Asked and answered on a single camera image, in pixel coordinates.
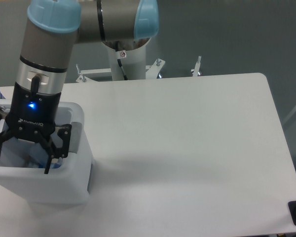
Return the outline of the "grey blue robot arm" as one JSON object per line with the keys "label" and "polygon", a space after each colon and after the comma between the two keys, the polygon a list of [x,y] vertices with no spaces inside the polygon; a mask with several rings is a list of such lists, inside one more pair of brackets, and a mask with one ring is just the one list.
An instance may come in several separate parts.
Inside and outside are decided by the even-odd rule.
{"label": "grey blue robot arm", "polygon": [[72,126],[57,125],[56,113],[75,43],[149,39],[159,30],[154,0],[33,0],[9,112],[0,106],[0,157],[11,138],[40,144],[52,160],[69,153]]}

